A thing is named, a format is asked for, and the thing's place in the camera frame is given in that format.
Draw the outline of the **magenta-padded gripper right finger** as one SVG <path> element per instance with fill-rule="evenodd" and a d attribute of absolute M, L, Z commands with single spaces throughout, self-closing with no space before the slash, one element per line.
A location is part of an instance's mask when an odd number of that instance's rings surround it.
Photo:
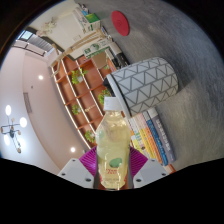
<path fill-rule="evenodd" d="M 135 148 L 130 148 L 128 187 L 136 189 L 168 176 L 165 168 L 155 159 L 148 159 Z"/>

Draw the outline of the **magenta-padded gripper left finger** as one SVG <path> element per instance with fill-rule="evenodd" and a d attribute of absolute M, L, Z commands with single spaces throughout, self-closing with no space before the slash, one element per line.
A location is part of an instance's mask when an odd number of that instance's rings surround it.
<path fill-rule="evenodd" d="M 99 174 L 96 148 L 93 147 L 79 159 L 71 158 L 58 173 L 58 176 L 84 188 L 98 189 Z"/>

